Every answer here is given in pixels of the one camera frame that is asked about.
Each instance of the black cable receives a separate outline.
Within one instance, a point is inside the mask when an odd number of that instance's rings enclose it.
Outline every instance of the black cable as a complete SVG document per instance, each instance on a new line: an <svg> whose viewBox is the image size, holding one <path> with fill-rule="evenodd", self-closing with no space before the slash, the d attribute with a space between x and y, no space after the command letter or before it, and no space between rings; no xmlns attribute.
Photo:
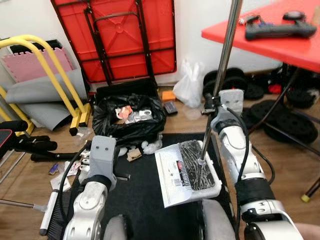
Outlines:
<svg viewBox="0 0 320 240"><path fill-rule="evenodd" d="M241 177L244 173L244 170L245 170L245 166L246 166L246 162L247 162L247 159L248 159L248 155L249 155L249 133L248 133L248 129L247 129L247 126L245 124L245 122L242 120L242 118L240 116L238 116L238 114L233 111L232 109L230 108L226 108L241 124L241 128L242 128L242 131L244 133L244 136L245 136L245 152L244 152L244 157L243 157L243 161L242 161L242 164L241 164L241 167L240 167L240 171L239 171L239 175L238 175L238 179L237 179L237 182L241 181ZM241 215L241 212L240 212L240 203L239 203L239 198L238 198L238 194L236 195L236 211L237 211L237 215L236 215L236 222L235 222L235 230L234 230L234 233L235 233L235 237L237 238L237 240L239 240L239 227L240 227L240 215Z"/></svg>
<svg viewBox="0 0 320 240"><path fill-rule="evenodd" d="M242 118L240 116L238 116L238 114L235 111L233 111L232 109L230 109L228 107L226 109L233 116L235 116L236 119L240 122L241 128L242 128L244 136L245 136L245 152L244 152L243 161L242 161L241 168L240 168L239 175L238 175L238 179L237 179L237 182L239 182L241 180L243 173L244 173L245 165L246 165L248 155L249 155L249 133L248 133L247 126L246 126L245 122L242 120Z"/></svg>
<svg viewBox="0 0 320 240"><path fill-rule="evenodd" d="M59 188L59 195L58 195L58 201L59 201L59 208L60 208L60 213L62 216L62 219L65 223L68 223L68 219L66 216L66 213L64 211L64 206L63 206L63 192L64 192L64 185L65 185L65 180L67 178L67 175L69 173L69 170L71 169L72 165L74 164L74 162L78 159L78 157L80 156L80 154L89 146L89 144L91 144L91 141L88 141L83 148L81 148L80 151L78 151L74 157L72 158L72 160L70 161L68 167L66 168L66 170L64 171L64 174L61 178L61 182L60 182L60 188Z"/></svg>
<svg viewBox="0 0 320 240"><path fill-rule="evenodd" d="M274 169L274 166L253 144L252 144L252 148L269 165L269 167L271 169L271 178L268 181L268 183L269 183L269 185L271 185L274 182L275 178L276 178L276 171Z"/></svg>

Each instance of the red tabletop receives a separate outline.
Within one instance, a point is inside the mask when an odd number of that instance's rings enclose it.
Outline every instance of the red tabletop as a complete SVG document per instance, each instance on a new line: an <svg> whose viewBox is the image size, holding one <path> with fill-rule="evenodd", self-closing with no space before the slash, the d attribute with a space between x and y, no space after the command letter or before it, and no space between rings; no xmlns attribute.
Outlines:
<svg viewBox="0 0 320 240"><path fill-rule="evenodd" d="M247 12L259 14L266 23L288 24L282 19L285 12L303 11L306 21L310 22L316 6L320 0L281 0L265 7ZM202 30L202 37L223 43L227 29L227 21ZM264 38L247 41L245 26L237 25L233 46L249 52L270 57L281 62L295 65L304 69L320 73L320 26L309 39L304 38Z"/></svg>

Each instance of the black floor mat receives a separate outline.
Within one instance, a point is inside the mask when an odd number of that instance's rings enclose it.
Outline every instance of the black floor mat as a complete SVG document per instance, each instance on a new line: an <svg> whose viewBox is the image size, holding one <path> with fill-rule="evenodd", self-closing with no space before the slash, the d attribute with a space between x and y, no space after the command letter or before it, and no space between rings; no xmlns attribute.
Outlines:
<svg viewBox="0 0 320 240"><path fill-rule="evenodd" d="M167 147L189 140L203 140L203 137L202 133L164 134L162 142L163 147ZM217 162L212 143L208 153L211 159ZM110 218L123 214L129 216L132 222L134 240L198 239L199 203L164 208L155 155L143 155L133 162L127 161L126 156L119 158L116 170L119 173L131 174L131 179L118 180L115 189L108 194L102 229L105 229ZM221 178L219 167L215 166L215 170ZM222 198L226 201L221 205L229 208L228 198Z"/></svg>

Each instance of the white plastic bag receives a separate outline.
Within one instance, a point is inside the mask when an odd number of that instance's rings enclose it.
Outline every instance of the white plastic bag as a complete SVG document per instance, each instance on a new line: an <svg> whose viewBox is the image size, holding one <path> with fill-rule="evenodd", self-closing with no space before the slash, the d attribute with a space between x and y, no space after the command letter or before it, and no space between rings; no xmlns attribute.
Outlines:
<svg viewBox="0 0 320 240"><path fill-rule="evenodd" d="M183 60L180 73L182 78L173 88L174 95L190 108L199 107L204 87L200 64L196 62L194 66L192 66L188 60Z"/></svg>

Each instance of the orange box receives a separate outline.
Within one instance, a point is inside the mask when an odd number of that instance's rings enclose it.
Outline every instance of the orange box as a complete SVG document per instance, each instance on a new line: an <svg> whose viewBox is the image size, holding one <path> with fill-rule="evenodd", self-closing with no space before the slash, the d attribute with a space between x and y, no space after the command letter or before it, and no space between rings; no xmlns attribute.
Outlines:
<svg viewBox="0 0 320 240"><path fill-rule="evenodd" d="M163 91L162 92L162 101L163 102L169 102L169 101L175 101L176 96L173 91Z"/></svg>

